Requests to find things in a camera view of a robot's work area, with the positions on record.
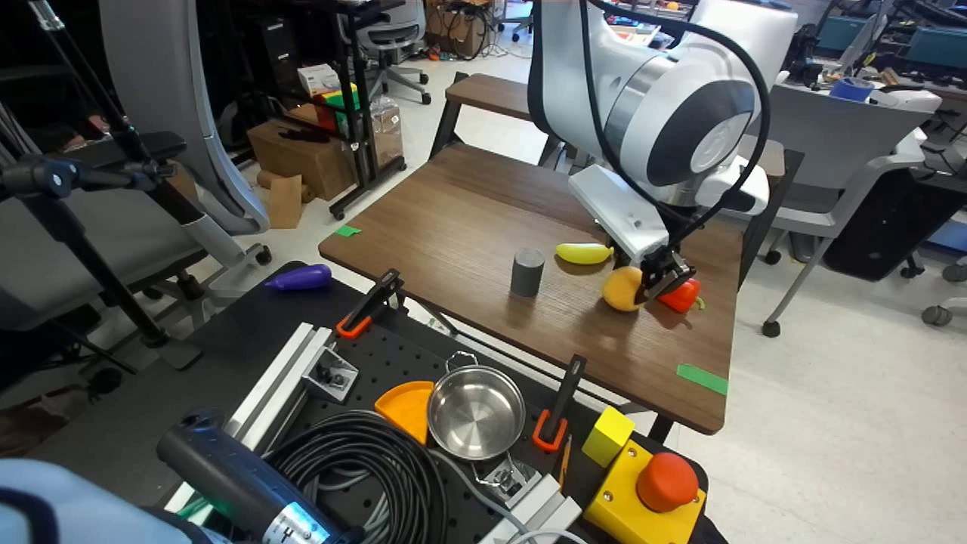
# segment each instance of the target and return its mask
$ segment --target yellow object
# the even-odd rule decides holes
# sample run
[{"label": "yellow object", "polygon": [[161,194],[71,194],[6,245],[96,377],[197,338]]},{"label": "yellow object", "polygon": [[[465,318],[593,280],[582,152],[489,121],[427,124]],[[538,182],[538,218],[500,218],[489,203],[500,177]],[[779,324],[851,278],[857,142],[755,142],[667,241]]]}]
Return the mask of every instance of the yellow object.
[{"label": "yellow object", "polygon": [[634,420],[619,414],[615,409],[603,406],[603,412],[598,414],[593,431],[582,441],[582,454],[594,462],[594,465],[609,465],[612,456],[625,446],[625,441],[634,431]]},{"label": "yellow object", "polygon": [[374,412],[382,412],[396,428],[403,428],[416,443],[427,443],[429,434],[429,406],[432,381],[405,381],[374,399]]},{"label": "yellow object", "polygon": [[641,288],[641,270],[637,267],[622,267],[608,274],[601,288],[601,300],[615,308],[615,312],[637,312],[634,294]]},{"label": "yellow object", "polygon": [[575,267],[601,267],[609,259],[612,249],[601,241],[563,241],[554,249],[554,255]]},{"label": "yellow object", "polygon": [[699,491],[693,503],[665,513],[642,508],[634,483],[650,459],[650,450],[627,441],[619,459],[609,465],[593,506],[582,512],[582,521],[622,544],[687,544],[700,516],[703,494]]}]

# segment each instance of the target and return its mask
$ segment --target brown table surface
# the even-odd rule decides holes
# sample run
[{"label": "brown table surface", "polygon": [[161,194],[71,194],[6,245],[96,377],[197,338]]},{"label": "brown table surface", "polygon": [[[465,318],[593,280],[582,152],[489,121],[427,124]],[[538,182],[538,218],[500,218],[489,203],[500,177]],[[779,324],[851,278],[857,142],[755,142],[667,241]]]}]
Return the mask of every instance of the brown table surface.
[{"label": "brown table surface", "polygon": [[[565,273],[554,245],[598,230],[565,177],[479,147],[451,145],[354,218],[362,233],[325,238],[320,255],[378,278],[399,270],[405,289],[560,367],[590,360],[587,377],[699,431],[726,420],[726,395],[676,377],[680,363],[727,377],[739,274],[739,230],[709,224],[682,249],[703,280],[690,319],[665,308],[615,315],[598,302],[598,273]],[[511,295],[519,249],[548,255],[538,300]]]},{"label": "brown table surface", "polygon": [[446,88],[446,101],[532,121],[525,84],[475,71]]}]

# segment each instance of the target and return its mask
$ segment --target white floor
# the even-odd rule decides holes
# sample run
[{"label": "white floor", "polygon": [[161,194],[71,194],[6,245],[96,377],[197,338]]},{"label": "white floor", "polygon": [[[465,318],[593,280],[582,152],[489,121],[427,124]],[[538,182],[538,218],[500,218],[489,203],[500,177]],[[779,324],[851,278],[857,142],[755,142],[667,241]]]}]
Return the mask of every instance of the white floor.
[{"label": "white floor", "polygon": [[[405,158],[420,167],[456,68],[525,83],[525,47],[470,64],[422,64],[432,107],[399,101]],[[534,159],[543,135],[465,108],[458,135]],[[316,259],[336,230],[315,203],[299,230],[264,233],[280,259]],[[919,312],[952,288],[940,263],[919,280],[851,280],[818,270],[782,319],[758,324],[797,267],[755,267],[738,304],[727,422],[674,428],[672,443],[709,471],[709,516],[730,542],[967,542],[967,318],[929,330]]]}]

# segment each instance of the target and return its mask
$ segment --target metal bowl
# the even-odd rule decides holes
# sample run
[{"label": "metal bowl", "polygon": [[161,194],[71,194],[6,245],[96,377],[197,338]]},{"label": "metal bowl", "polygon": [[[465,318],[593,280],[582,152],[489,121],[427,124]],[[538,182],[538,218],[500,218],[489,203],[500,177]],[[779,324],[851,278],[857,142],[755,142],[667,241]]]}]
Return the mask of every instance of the metal bowl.
[{"label": "metal bowl", "polygon": [[500,456],[519,441],[524,425],[524,394],[497,369],[458,367],[432,386],[429,434],[456,459]]}]

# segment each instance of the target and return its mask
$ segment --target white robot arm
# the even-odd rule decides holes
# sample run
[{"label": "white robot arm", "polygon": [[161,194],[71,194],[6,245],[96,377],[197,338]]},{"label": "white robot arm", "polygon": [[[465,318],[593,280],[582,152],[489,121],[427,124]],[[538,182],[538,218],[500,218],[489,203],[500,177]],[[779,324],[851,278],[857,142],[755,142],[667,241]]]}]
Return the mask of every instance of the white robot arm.
[{"label": "white robot arm", "polygon": [[739,197],[730,190],[738,199],[727,205],[763,208],[763,176],[739,176],[743,164],[730,154],[779,71],[794,12],[700,0],[682,23],[690,33],[667,51],[619,40],[608,12],[619,10],[603,0],[534,4],[529,93],[548,132],[608,164],[577,171],[570,186],[641,263],[680,241],[667,237],[674,218],[717,208],[739,177]]}]

